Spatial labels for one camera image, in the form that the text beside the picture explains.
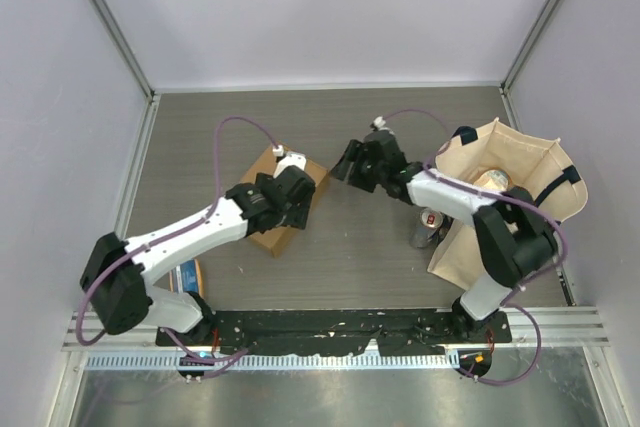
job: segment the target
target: can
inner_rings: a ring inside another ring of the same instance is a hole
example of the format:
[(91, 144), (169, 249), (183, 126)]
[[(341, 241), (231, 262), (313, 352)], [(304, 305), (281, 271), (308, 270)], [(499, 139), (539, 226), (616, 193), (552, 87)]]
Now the can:
[(429, 208), (422, 209), (420, 215), (418, 215), (416, 228), (409, 241), (411, 246), (416, 249), (426, 248), (436, 237), (443, 219), (444, 215), (441, 212)]

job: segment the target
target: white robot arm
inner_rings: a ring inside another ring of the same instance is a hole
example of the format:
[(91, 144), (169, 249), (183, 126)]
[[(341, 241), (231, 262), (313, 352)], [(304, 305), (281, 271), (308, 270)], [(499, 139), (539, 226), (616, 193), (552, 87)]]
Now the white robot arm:
[[(212, 206), (155, 232), (120, 240), (101, 237), (80, 281), (85, 292), (118, 258), (124, 265), (99, 286), (91, 301), (107, 333), (117, 335), (142, 323), (167, 327), (197, 342), (210, 333), (212, 312), (193, 292), (155, 287), (177, 265), (219, 245), (281, 225), (304, 229), (315, 183), (304, 155), (274, 149), (274, 176), (258, 174), (255, 184), (238, 184)], [(166, 238), (154, 245), (154, 240)]]
[[(460, 330), (479, 328), (518, 282), (558, 252), (552, 228), (527, 209), (488, 198), (495, 197), (493, 191), (470, 186), (431, 167), (425, 171), (421, 162), (407, 162), (395, 134), (376, 121), (372, 127), (373, 132), (362, 142), (350, 141), (332, 175), (367, 192), (380, 185), (390, 197), (440, 211), (476, 229), (486, 273), (456, 300), (453, 311), (459, 314)], [(533, 204), (531, 195), (520, 187), (504, 195)]]

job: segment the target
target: cable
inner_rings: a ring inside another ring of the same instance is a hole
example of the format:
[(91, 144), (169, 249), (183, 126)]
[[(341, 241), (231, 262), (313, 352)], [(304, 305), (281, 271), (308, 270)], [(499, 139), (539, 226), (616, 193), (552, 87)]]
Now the cable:
[[(384, 119), (388, 120), (388, 119), (390, 119), (392, 117), (395, 117), (395, 116), (397, 116), (399, 114), (404, 114), (404, 113), (407, 113), (407, 112), (415, 112), (415, 113), (427, 115), (427, 116), (431, 117), (432, 119), (434, 119), (436, 122), (438, 122), (438, 124), (440, 124), (440, 126), (444, 129), (445, 132), (449, 131), (449, 129), (447, 128), (446, 123), (438, 115), (436, 115), (436, 114), (434, 114), (432, 112), (428, 112), (426, 110), (421, 110), (421, 109), (402, 109), (402, 110), (398, 110), (396, 112), (392, 112), (391, 114), (384, 116)], [(517, 205), (518, 207), (522, 207), (523, 209), (529, 210), (529, 211), (533, 212), (534, 214), (537, 214), (540, 217), (542, 217), (545, 221), (547, 221), (549, 223), (549, 225), (551, 225), (553, 230), (558, 234), (558, 238), (560, 239), (561, 252), (560, 252), (560, 255), (558, 256), (557, 260), (554, 261), (554, 262), (551, 262), (551, 264), (549, 266), (543, 267), (540, 270), (538, 270), (537, 272), (534, 272), (530, 276), (528, 276), (525, 279), (523, 279), (511, 291), (511, 293), (509, 293), (509, 295), (507, 295), (504, 298), (504, 300), (502, 301), (502, 305), (504, 305), (506, 302), (509, 302), (516, 294), (518, 294), (518, 292), (520, 292), (521, 290), (524, 290), (525, 285), (527, 285), (530, 282), (534, 281), (535, 279), (537, 279), (541, 275), (544, 275), (547, 272), (550, 272), (550, 271), (556, 269), (557, 267), (561, 266), (564, 263), (564, 261), (567, 259), (567, 255), (569, 253), (569, 245), (567, 243), (567, 238), (566, 238), (563, 230), (560, 228), (560, 225), (558, 225), (558, 223), (556, 222), (556, 220), (553, 217), (551, 217), (549, 214), (543, 212), (542, 210), (540, 210), (538, 207), (536, 207), (533, 204), (529, 204), (529, 203), (524, 202), (523, 200), (520, 200), (520, 199), (514, 199), (512, 197), (507, 197), (506, 195), (502, 195), (500, 193), (483, 192), (483, 191), (480, 191), (478, 189), (473, 188), (469, 184), (456, 182), (456, 181), (451, 180), (451, 179), (445, 179), (445, 178), (439, 176), (438, 174), (432, 172), (431, 171), (431, 166), (432, 165), (436, 165), (436, 163), (435, 163), (436, 157), (438, 155), (446, 152), (449, 149), (450, 145), (451, 145), (451, 138), (449, 138), (449, 140), (447, 140), (447, 142), (435, 154), (431, 155), (426, 161), (423, 162), (422, 168), (423, 168), (423, 170), (425, 171), (425, 173), (429, 177), (435, 179), (438, 182), (442, 182), (443, 184), (448, 185), (449, 187), (454, 187), (454, 188), (457, 188), (458, 190), (466, 192), (467, 194), (473, 194), (473, 195), (477, 195), (479, 197), (485, 197), (485, 198), (488, 198), (488, 199), (499, 200), (499, 201), (506, 202), (508, 204)]]
[[(224, 374), (227, 370), (229, 370), (234, 364), (238, 363), (240, 361), (240, 359), (242, 357), (244, 357), (244, 355), (246, 355), (247, 351), (242, 351), (241, 355), (235, 357), (234, 359), (232, 359), (231, 361), (229, 361), (228, 364), (226, 364), (225, 366), (217, 369), (217, 370), (212, 370), (209, 372), (205, 372), (201, 377), (200, 380), (202, 379), (213, 379), (215, 377), (218, 377), (222, 374)], [(181, 383), (181, 379), (180, 380), (173, 380), (170, 382), (166, 382), (164, 384), (162, 384), (160, 387), (158, 387), (155, 390), (152, 390), (150, 393), (146, 394), (145, 396), (143, 396), (141, 399), (136, 399), (136, 400), (120, 400), (120, 399), (114, 399), (111, 397), (108, 397), (105, 395), (105, 390), (107, 389), (107, 382), (105, 382), (103, 385), (100, 386), (100, 388), (98, 389), (98, 392), (96, 393), (96, 395), (93, 397), (93, 399), (91, 399), (91, 403), (89, 404), (89, 407), (87, 408), (87, 411), (85, 412), (85, 414), (82, 417), (82, 422), (80, 422), (80, 426), (81, 427), (86, 427), (89, 425), (89, 421), (91, 420), (91, 417), (93, 415), (94, 410), (96, 409), (96, 407), (98, 406), (98, 402), (101, 399), (106, 400), (108, 403), (113, 404), (113, 405), (137, 405), (137, 404), (141, 404), (143, 402), (146, 402), (147, 400), (149, 400), (152, 397), (155, 397), (156, 395), (164, 392), (165, 390), (167, 390), (170, 387), (173, 387), (174, 385)]]
[(535, 330), (535, 332), (536, 332), (536, 352), (533, 355), (533, 360), (531, 361), (531, 364), (529, 364), (529, 367), (527, 367), (527, 370), (525, 370), (519, 376), (514, 377), (513, 379), (509, 379), (509, 380), (493, 380), (493, 379), (485, 379), (483, 377), (477, 377), (476, 378), (476, 376), (474, 376), (471, 373), (471, 369), (465, 370), (462, 367), (460, 367), (458, 369), (466, 377), (474, 379), (477, 382), (480, 382), (481, 384), (492, 385), (494, 387), (506, 387), (508, 385), (513, 385), (513, 384), (516, 384), (516, 383), (520, 382), (521, 380), (526, 379), (531, 374), (531, 372), (533, 372), (533, 369), (535, 369), (536, 366), (538, 365), (538, 361), (540, 360), (540, 353), (542, 351), (542, 334), (540, 332), (540, 326), (538, 325), (538, 322), (536, 322), (536, 319), (533, 318), (533, 315), (531, 315), (524, 308), (522, 308), (522, 307), (520, 307), (519, 305), (516, 305), (516, 304), (506, 304), (505, 307), (512, 307), (512, 308), (520, 311), (525, 317), (527, 317), (531, 321), (531, 325), (533, 325), (533, 330)]
[[(432, 112), (428, 112), (426, 110), (421, 110), (421, 109), (402, 109), (402, 110), (398, 110), (396, 112), (392, 112), (389, 115), (386, 115), (384, 117), (384, 119), (388, 120), (388, 119), (390, 119), (392, 117), (395, 117), (396, 115), (407, 113), (407, 112), (416, 112), (416, 113), (425, 114), (425, 115), (431, 117), (432, 119), (434, 119), (436, 122), (438, 122), (440, 124), (440, 126), (444, 129), (445, 132), (448, 132), (448, 130), (449, 130), (447, 128), (445, 122), (439, 116), (437, 116), (436, 114), (434, 114)], [(531, 364), (529, 365), (529, 367), (527, 368), (527, 370), (524, 373), (522, 373), (521, 375), (519, 375), (519, 376), (517, 376), (517, 377), (515, 377), (513, 379), (510, 379), (510, 380), (491, 380), (491, 379), (484, 379), (484, 378), (480, 378), (480, 377), (476, 377), (476, 376), (472, 375), (471, 374), (471, 370), (472, 369), (470, 369), (469, 371), (465, 371), (464, 369), (460, 368), (460, 371), (464, 375), (466, 375), (467, 377), (470, 377), (470, 378), (473, 378), (473, 379), (477, 380), (481, 384), (492, 385), (492, 386), (513, 385), (513, 384), (515, 384), (517, 382), (520, 382), (521, 380), (524, 380), (531, 372), (533, 372), (533, 369), (536, 367), (536, 365), (538, 365), (538, 360), (540, 358), (540, 352), (542, 350), (542, 335), (540, 333), (540, 327), (539, 327), (538, 323), (536, 322), (534, 317), (529, 312), (527, 312), (525, 309), (523, 309), (519, 305), (509, 304), (508, 302), (516, 294), (518, 294), (518, 292), (520, 292), (521, 290), (524, 290), (525, 285), (527, 285), (530, 282), (534, 281), (535, 279), (537, 279), (541, 275), (544, 275), (547, 272), (550, 272), (550, 271), (556, 269), (557, 267), (559, 267), (560, 265), (562, 265), (564, 263), (564, 261), (567, 259), (567, 255), (569, 253), (569, 245), (567, 243), (567, 238), (566, 238), (563, 230), (560, 228), (560, 225), (558, 225), (556, 220), (553, 217), (551, 217), (550, 215), (548, 215), (547, 213), (545, 213), (542, 210), (540, 210), (539, 208), (537, 208), (535, 205), (529, 204), (529, 203), (524, 202), (524, 201), (522, 201), (520, 199), (514, 199), (512, 197), (507, 197), (507, 196), (499, 194), (499, 193), (482, 192), (480, 190), (474, 189), (473, 187), (471, 187), (468, 184), (463, 184), (463, 183), (459, 183), (459, 182), (456, 182), (456, 181), (453, 181), (453, 180), (450, 180), (450, 179), (442, 178), (441, 176), (439, 176), (435, 172), (431, 171), (431, 168), (432, 168), (431, 166), (432, 165), (436, 165), (436, 163), (435, 163), (436, 157), (438, 155), (442, 154), (443, 152), (446, 152), (450, 145), (451, 145), (451, 137), (447, 140), (447, 142), (435, 154), (431, 155), (426, 161), (423, 162), (422, 169), (425, 171), (425, 173), (429, 177), (435, 179), (438, 182), (442, 182), (443, 184), (448, 185), (450, 187), (457, 188), (458, 190), (461, 190), (461, 191), (466, 192), (468, 194), (478, 195), (480, 197), (485, 197), (485, 198), (489, 198), (489, 199), (493, 199), (493, 200), (506, 202), (506, 203), (509, 203), (509, 204), (517, 205), (518, 207), (522, 207), (522, 208), (524, 208), (526, 210), (529, 210), (529, 211), (533, 212), (534, 214), (539, 215), (547, 223), (549, 223), (549, 225), (551, 225), (553, 230), (558, 234), (558, 237), (560, 239), (561, 252), (560, 252), (560, 255), (558, 256), (557, 260), (551, 262), (551, 264), (549, 266), (541, 268), (537, 272), (534, 272), (532, 275), (530, 275), (530, 276), (526, 277), (525, 279), (523, 279), (500, 303), (501, 306), (513, 307), (514, 309), (517, 309), (522, 314), (524, 314), (531, 321), (531, 324), (533, 325), (533, 328), (534, 328), (534, 330), (536, 332), (536, 351), (535, 351), (533, 360), (532, 360)]]
[[(254, 120), (249, 119), (247, 117), (243, 117), (243, 116), (239, 116), (239, 115), (233, 115), (233, 116), (230, 116), (230, 117), (226, 117), (225, 119), (223, 119), (217, 125), (217, 127), (216, 127), (216, 129), (215, 129), (215, 131), (213, 133), (213, 175), (214, 175), (214, 179), (215, 179), (215, 191), (216, 191), (216, 193), (215, 193), (215, 198), (213, 200), (213, 203), (211, 204), (211, 207), (209, 208), (209, 210), (207, 211), (206, 215), (203, 218), (200, 218), (197, 221), (192, 222), (191, 224), (189, 224), (189, 225), (187, 225), (185, 227), (182, 227), (181, 229), (176, 230), (175, 232), (171, 232), (169, 234), (163, 235), (162, 237), (154, 239), (154, 240), (150, 241), (147, 245), (141, 245), (140, 247), (138, 247), (138, 248), (132, 250), (131, 252), (128, 252), (127, 254), (123, 255), (118, 260), (113, 262), (109, 267), (107, 267), (96, 278), (96, 280), (87, 289), (84, 297), (80, 301), (80, 305), (78, 306), (78, 316), (76, 318), (75, 334), (76, 334), (76, 339), (78, 340), (78, 343), (80, 345), (83, 345), (85, 347), (90, 346), (90, 345), (94, 345), (106, 333), (105, 330), (103, 329), (94, 338), (87, 340), (87, 339), (84, 338), (84, 335), (83, 335), (83, 332), (82, 332), (82, 326), (83, 326), (83, 323), (84, 323), (84, 317), (85, 317), (85, 315), (87, 313), (87, 309), (89, 308), (89, 302), (91, 302), (91, 299), (92, 299), (93, 295), (95, 294), (96, 290), (98, 289), (98, 287), (100, 287), (100, 285), (105, 281), (105, 279), (107, 277), (109, 277), (109, 275), (111, 275), (113, 272), (116, 271), (116, 269), (118, 269), (125, 262), (131, 260), (136, 255), (146, 251), (147, 249), (151, 249), (152, 247), (160, 245), (163, 242), (167, 242), (168, 240), (175, 239), (176, 237), (179, 237), (182, 234), (190, 232), (191, 230), (193, 230), (196, 227), (199, 227), (200, 225), (205, 223), (214, 214), (214, 212), (215, 212), (215, 210), (216, 210), (216, 208), (218, 206), (218, 199), (220, 198), (220, 195), (222, 194), (222, 180), (220, 178), (220, 158), (219, 158), (220, 157), (220, 154), (219, 154), (220, 131), (222, 130), (222, 127), (227, 122), (230, 122), (232, 120), (241, 120), (243, 122), (247, 122), (247, 123), (253, 125), (254, 127), (258, 128), (260, 131), (262, 131), (269, 138), (269, 141), (271, 142), (271, 144), (273, 144), (274, 147), (278, 146), (278, 142), (276, 141), (275, 137), (273, 137), (273, 135), (271, 135), (267, 131), (267, 129), (265, 129), (263, 126), (261, 126), (260, 124), (258, 124)], [(195, 354), (193, 352), (191, 352), (191, 354), (189, 354), (187, 352), (187, 355), (189, 355), (190, 357), (193, 357), (193, 355), (195, 355)]]
[(189, 349), (189, 347), (187, 347), (186, 345), (184, 345), (180, 339), (178, 339), (178, 336), (175, 334), (175, 332), (171, 329), (165, 329), (165, 328), (161, 328), (161, 331), (164, 331), (165, 334), (167, 334), (167, 336), (171, 339), (171, 341), (176, 344), (176, 346), (180, 347), (180, 349), (182, 349), (182, 351), (184, 351), (185, 354), (187, 354), (189, 357), (191, 357), (192, 359), (194, 359), (195, 361), (197, 361), (197, 363), (199, 364), (203, 364), (203, 365), (215, 365), (215, 364), (221, 364), (223, 362), (230, 362), (230, 361), (234, 361), (236, 358), (240, 358), (243, 355), (245, 355), (247, 353), (247, 350), (240, 350), (238, 352), (236, 352), (233, 355), (230, 355), (228, 357), (220, 357), (220, 358), (205, 358), (205, 357), (200, 357), (198, 354), (196, 354), (193, 350)]

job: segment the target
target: bag handle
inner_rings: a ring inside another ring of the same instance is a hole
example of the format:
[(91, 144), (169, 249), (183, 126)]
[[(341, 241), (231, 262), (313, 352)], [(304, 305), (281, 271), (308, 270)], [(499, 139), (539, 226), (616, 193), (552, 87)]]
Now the bag handle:
[(540, 192), (540, 195), (538, 195), (535, 200), (536, 207), (540, 207), (540, 204), (547, 200), (547, 197), (549, 197), (553, 193), (553, 191), (558, 188), (558, 186), (562, 185), (562, 183), (567, 180), (571, 183), (571, 185), (582, 180), (580, 174), (578, 174), (578, 169), (576, 169), (573, 165), (570, 165), (566, 169), (563, 169), (562, 174), (560, 174), (554, 181), (547, 185), (547, 187), (545, 187), (542, 192)]
[(469, 127), (468, 125), (458, 127), (451, 137), (455, 137), (456, 135), (460, 136), (460, 142), (462, 142), (462, 145), (467, 145), (478, 140), (478, 132), (476, 129)]

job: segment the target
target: black mounting plate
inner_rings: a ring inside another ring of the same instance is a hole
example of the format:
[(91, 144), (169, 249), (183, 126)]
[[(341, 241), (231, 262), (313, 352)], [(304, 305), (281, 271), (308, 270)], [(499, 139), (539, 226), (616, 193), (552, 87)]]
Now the black mounting plate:
[[(484, 344), (489, 330), (495, 343), (511, 342), (504, 312), (467, 333), (452, 331), (452, 315), (442, 309), (219, 310), (215, 317), (223, 354), (249, 348), (254, 355), (341, 357), (363, 353), (375, 339), (382, 356), (432, 355), (443, 352), (442, 344)], [(161, 332), (156, 343), (173, 345)]]

